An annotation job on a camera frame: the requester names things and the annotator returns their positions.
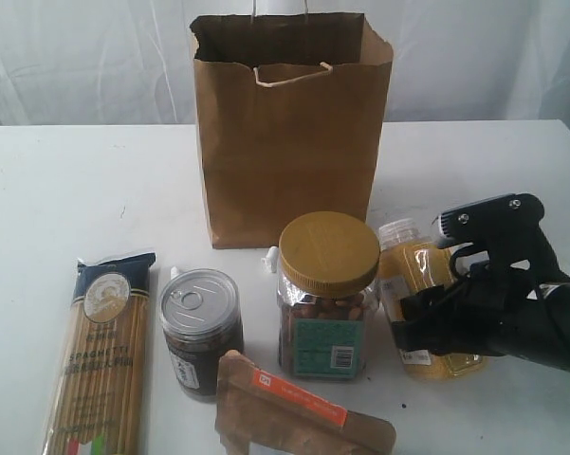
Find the white backdrop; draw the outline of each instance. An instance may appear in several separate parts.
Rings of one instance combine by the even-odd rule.
[[[194,122],[188,24],[251,0],[0,0],[0,124]],[[395,48],[388,120],[561,118],[570,0],[308,0]],[[299,13],[303,0],[258,0]]]

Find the yellow lid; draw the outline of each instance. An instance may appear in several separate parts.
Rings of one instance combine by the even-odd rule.
[[[281,266],[286,277],[315,296],[335,299],[364,289],[376,276],[379,241],[350,215],[307,213],[281,235]]]

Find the plastic jar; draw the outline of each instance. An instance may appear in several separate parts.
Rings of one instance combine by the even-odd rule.
[[[379,297],[390,321],[405,320],[400,300],[429,287],[450,286],[448,250],[438,249],[428,237],[421,237],[411,218],[389,223],[379,228],[381,255],[379,258]],[[405,371],[423,379],[448,379],[480,369],[480,355],[433,355],[429,351],[400,350]]]
[[[219,358],[230,349],[244,352],[236,283],[218,270],[183,273],[162,291],[160,321],[181,387],[214,396]]]
[[[320,211],[292,221],[279,247],[281,367],[296,376],[356,377],[378,309],[376,235],[356,218]]]

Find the white tabletop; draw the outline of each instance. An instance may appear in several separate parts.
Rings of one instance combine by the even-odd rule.
[[[411,215],[427,228],[442,209],[513,191],[542,199],[570,273],[570,133],[555,120],[384,124],[369,223]],[[157,255],[154,298],[174,264],[231,275],[247,354],[279,372],[275,275],[264,250],[211,249],[193,126],[0,127],[0,454],[40,452],[76,259],[145,247]],[[181,391],[154,311],[150,325],[141,452],[223,453],[214,405]],[[395,454],[570,453],[570,373],[506,357],[420,383],[382,314],[374,328],[362,378],[295,382],[391,421]]]

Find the brown cardboard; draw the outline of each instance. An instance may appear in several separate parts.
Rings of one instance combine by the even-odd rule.
[[[200,16],[191,30],[213,246],[277,245],[310,211],[364,221],[393,59],[364,15]],[[254,67],[262,82],[325,74],[267,88]]]
[[[392,452],[395,429],[389,422],[348,410],[340,427],[255,386],[256,370],[250,360],[233,351],[219,362],[215,429],[229,455],[247,455],[251,441],[293,454]]]

